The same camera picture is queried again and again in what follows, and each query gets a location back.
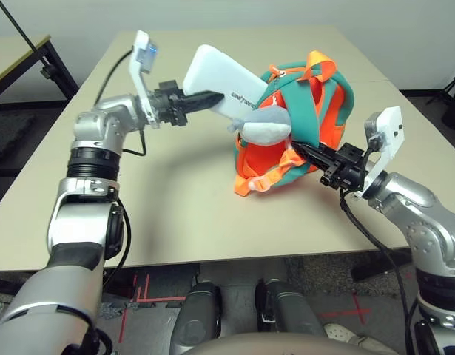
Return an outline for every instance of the shoe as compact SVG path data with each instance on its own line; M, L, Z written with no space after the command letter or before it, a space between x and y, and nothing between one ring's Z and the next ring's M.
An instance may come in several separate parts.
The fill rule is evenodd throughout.
M371 337L361 337L356 335L353 331L348 330L336 323L329 323L324 325L324 330L328 334L329 339L334 339L339 342L347 342L359 346L369 351L381 355L399 355L396 351L390 349L387 345L379 342Z

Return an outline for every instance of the black cable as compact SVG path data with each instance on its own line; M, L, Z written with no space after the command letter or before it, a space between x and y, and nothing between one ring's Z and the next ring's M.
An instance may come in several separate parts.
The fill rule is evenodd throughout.
M124 253L122 254L121 261L118 262L118 265L115 267L114 271L106 278L106 281L102 284L102 288L106 288L107 285L113 280L115 274L124 266L125 260L127 259L127 255L129 254L130 250L130 244L132 243L132 227L130 226L130 220L129 220L129 215L127 214L127 211L119 198L117 200L117 203L122 209L124 210L124 220L125 220L125 228L127 229L127 240L125 242L125 249Z
M128 57L129 55L132 54L132 51L133 50L129 50L128 52L126 52L125 54L123 54L119 59L118 61L115 62L115 64L112 66L112 69L109 71L109 74L107 74L106 78L104 79L104 82L102 83L102 86L101 88L99 89L99 92L95 98L95 101L94 101L94 106L97 105L97 103L101 100L101 96L102 96L102 93L104 92L104 90L106 89L106 86L107 86L107 83L109 82L110 80L110 77L112 76L112 74L114 73L114 71L117 69L117 67L120 65L120 63L122 61L124 61L124 59L126 57Z
M144 157L146 155L145 132L142 129L140 129L138 132L140 133L141 153L136 152L135 150L130 150L130 149L122 149L122 152L137 155L139 157Z
M408 319L406 320L406 329L405 329L405 344L406 352L408 354L414 354L413 339L411 337L411 322L413 321L413 315L418 306L418 298L415 298L413 304L410 307L408 312Z
M362 161L362 166L360 170L360 185L357 189L352 189L348 190L347 192L344 192L344 190L341 188L340 189L340 208L344 211L346 214L347 218L352 222L352 224L359 229L359 231L365 235L365 237L372 243L375 247L377 247L388 259L390 264L393 267L393 270L395 272L395 275L397 277L397 282L398 282L398 289L400 290L400 300L402 303L402 310L403 310L403 316L405 319L405 341L406 341L406 352L407 355L414 355L414 348L411 344L411 347L409 346L409 341L408 341L408 322L410 321L410 315L408 313L408 304L406 302L406 294L405 294L405 286L403 285L403 278L402 275L400 274L400 270L397 267L397 264L395 264L393 258L390 256L390 254L393 252L389 247L387 247L385 244L380 242L371 232L368 231L368 229L355 217L355 215L352 213L352 210L348 206L346 202L346 196L348 194L351 194L356 191L361 191L363 190L364 183L365 183L365 168L367 166L367 161L368 157L372 153L371 149L367 149L367 151L364 154L363 161Z
M102 344L104 344L104 347L106 348L106 350L104 352L104 355L110 355L112 353L112 350L113 350L112 340L106 334L105 331L102 331L99 328L97 328L95 331L99 335L99 340L101 341Z
M101 88L99 89L99 92L95 98L94 101L94 106L98 104L98 102L101 100L101 96L104 93L104 90L106 89L107 83L109 82L110 78L112 77L112 74L114 71L117 69L117 67L124 61L126 57L132 54L133 50L129 50L128 52L124 53L118 61L115 62L115 64L112 66L112 68L109 71L109 74L107 74L106 78L104 79L104 82L102 83ZM139 157L144 157L146 155L146 141L145 141L145 133L142 129L140 129L140 142L141 142L141 148L142 152L136 152L135 150L131 149L122 149L122 152L137 155Z

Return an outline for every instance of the wall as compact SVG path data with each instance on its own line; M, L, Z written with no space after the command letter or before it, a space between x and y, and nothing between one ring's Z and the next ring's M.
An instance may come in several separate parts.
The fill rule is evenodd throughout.
M455 70L455 0L4 0L27 33L49 33L80 84L120 30L333 24L400 89L446 84ZM0 11L0 36L16 34ZM0 102L58 100L32 68Z

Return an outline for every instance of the backpack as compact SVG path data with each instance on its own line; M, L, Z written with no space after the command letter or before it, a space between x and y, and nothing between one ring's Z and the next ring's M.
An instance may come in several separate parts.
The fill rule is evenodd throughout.
M268 86L254 109L272 104L287 109L291 134L272 146L248 143L237 135L234 191L241 196L250 191L265 192L314 171L315 167L293 150L291 141L313 146L321 142L337 149L354 106L352 88L336 64L317 50L310 52L306 61L271 65L260 78Z

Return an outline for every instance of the beige table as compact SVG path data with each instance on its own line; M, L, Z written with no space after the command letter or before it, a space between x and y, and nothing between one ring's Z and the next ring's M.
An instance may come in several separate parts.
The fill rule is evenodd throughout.
M0 37L0 94L43 57L55 68L52 80L70 100L77 93L78 85L51 44L51 37L31 35L29 38L39 54L19 35Z
M405 143L388 170L425 184L455 212L455 149L334 28L193 30L151 36L160 50L153 74L146 77L150 88L173 78L181 83L202 43L221 48L257 74L270 63L296 61L316 48L324 51L336 60L356 95L344 141L365 146L363 121L372 112L401 106ZM91 108L104 76L133 38L134 33L122 33L114 40L0 203L0 270L45 265L47 224L58 182L66 173L73 121ZM115 72L105 94L125 92L135 92L127 62ZM121 199L133 229L126 266L373 248L340 211L337 192L318 182L319 172L268 194L235 195L229 122L210 111L188 119L185 127L147 129L148 156L121 159ZM138 135L127 138L126 148L139 148ZM405 246L400 231L365 201L351 207L384 244ZM117 262L115 258L107 265Z

